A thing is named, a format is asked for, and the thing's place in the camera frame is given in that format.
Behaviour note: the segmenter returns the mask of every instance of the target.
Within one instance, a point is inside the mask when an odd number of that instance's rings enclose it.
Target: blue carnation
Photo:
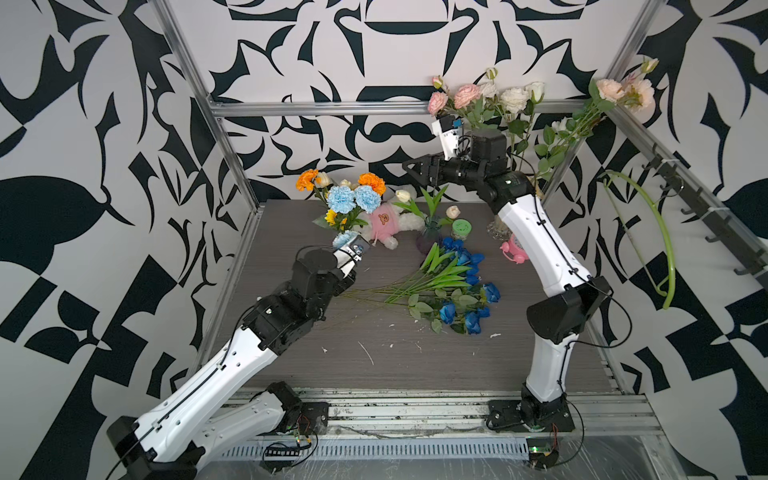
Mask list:
[[[336,238],[333,239],[333,246],[336,248],[341,248],[351,239],[357,237],[357,235],[358,235],[357,232],[353,232],[351,230],[347,230],[344,233],[339,233],[338,235],[336,235]]]
[[[372,214],[382,204],[382,198],[370,185],[360,185],[355,189],[355,201],[367,214]]]
[[[355,193],[349,187],[331,187],[327,200],[328,208],[338,214],[348,214],[355,208]]]
[[[485,291],[485,298],[489,303],[496,303],[501,299],[502,295],[499,293],[498,288],[493,283],[486,283],[482,286]]]
[[[453,303],[446,303],[441,309],[440,309],[440,320],[445,325],[450,325],[453,323],[453,317],[456,315],[456,305]]]
[[[464,326],[471,335],[480,333],[480,316],[475,312],[467,312],[464,315]]]

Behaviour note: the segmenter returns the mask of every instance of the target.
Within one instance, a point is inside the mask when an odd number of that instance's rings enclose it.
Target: white rose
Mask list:
[[[544,82],[543,81],[533,81],[527,85],[525,85],[525,91],[528,92],[528,95],[531,96],[531,100],[533,100],[533,103],[541,103],[541,100],[544,99]]]
[[[333,180],[331,180],[331,177],[329,177],[326,172],[320,172],[317,174],[317,177],[315,177],[315,185],[317,185],[318,188],[328,187],[332,183]]]
[[[504,91],[499,100],[502,101],[506,111],[514,116],[518,114],[519,111],[525,109],[525,104],[528,103],[530,96],[531,94],[522,88],[513,87]]]
[[[485,98],[493,98],[494,96],[498,95],[498,90],[496,89],[496,84],[492,81],[488,83],[484,83],[480,85],[480,93]]]
[[[397,197],[398,201],[401,201],[404,204],[407,204],[411,200],[411,194],[407,190],[397,190],[395,192],[395,197]]]
[[[448,209],[445,211],[445,216],[451,219],[457,219],[459,215],[461,215],[461,211],[458,209],[456,205],[451,205],[448,207]]]

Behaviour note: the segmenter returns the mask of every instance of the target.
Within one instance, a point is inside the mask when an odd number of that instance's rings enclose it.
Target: green stem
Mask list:
[[[653,200],[651,200],[648,193],[641,187],[639,184],[637,184],[636,181],[632,180],[628,175],[623,174],[621,172],[617,172],[614,170],[606,170],[605,173],[601,176],[613,176],[619,177],[620,179],[626,181],[628,184],[630,184],[637,192],[643,197],[643,200],[645,200],[645,203],[648,204],[648,207],[650,208],[650,211],[653,212],[654,217],[656,217],[656,221],[659,224],[659,230],[661,230],[661,236],[664,238],[664,249],[667,252],[667,272],[668,272],[668,281],[669,281],[669,288],[667,288],[667,298],[664,299],[664,304],[662,308],[665,310],[670,307],[670,304],[672,304],[672,299],[674,298],[674,291],[675,291],[675,265],[674,265],[674,250],[672,249],[672,239],[670,238],[669,231],[667,230],[667,224],[664,222],[664,218],[662,218],[661,213],[659,213],[659,210],[656,208],[656,204]]]

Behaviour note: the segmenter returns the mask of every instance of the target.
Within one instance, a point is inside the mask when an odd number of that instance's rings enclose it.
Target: black and white patterned wall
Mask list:
[[[171,3],[215,101],[301,102],[427,100],[433,75],[458,87],[493,65],[500,88],[544,81],[547,98],[579,97],[644,0]],[[310,167],[336,180],[370,170],[410,183],[397,164],[441,150],[429,118],[230,118],[225,127],[264,200],[304,198],[294,185]],[[477,199],[463,188],[449,196]]]
[[[194,364],[249,207],[145,0],[3,2],[0,43],[2,477],[103,478],[108,425]]]
[[[766,8],[762,0],[670,0],[640,49],[660,60],[649,75],[657,106],[640,120],[763,239]],[[632,315],[630,339],[612,352],[625,382],[647,394],[689,475],[768,475],[768,293],[751,276],[737,276],[733,269],[741,265],[733,255],[708,243],[704,237],[712,233],[695,216],[682,214],[687,205],[671,197],[659,204],[670,229],[677,286],[670,309],[662,310],[664,298],[619,227],[598,176],[622,171],[653,199],[661,197],[662,181],[643,172],[647,158],[610,122],[587,143],[548,212],[584,265],[607,277]],[[667,255],[653,214],[622,180],[611,195],[660,283]],[[626,316],[615,305],[605,305],[596,320],[608,341],[627,335]]]

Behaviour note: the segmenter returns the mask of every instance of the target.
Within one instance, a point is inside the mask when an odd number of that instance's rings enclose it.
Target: white tulip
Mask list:
[[[458,209],[456,205],[451,205],[448,207],[448,209],[445,211],[445,216],[450,219],[457,219],[459,215],[461,215],[462,212]]]
[[[544,86],[545,84],[543,81],[533,81],[525,85],[525,91],[531,96],[533,103],[541,103],[544,99]]]
[[[317,185],[318,188],[328,187],[332,183],[333,180],[331,180],[331,177],[329,177],[326,172],[320,172],[317,174],[317,177],[315,177],[315,185]]]
[[[397,190],[395,192],[395,197],[397,197],[398,201],[401,201],[404,204],[407,204],[409,201],[411,201],[411,194],[407,190]]]

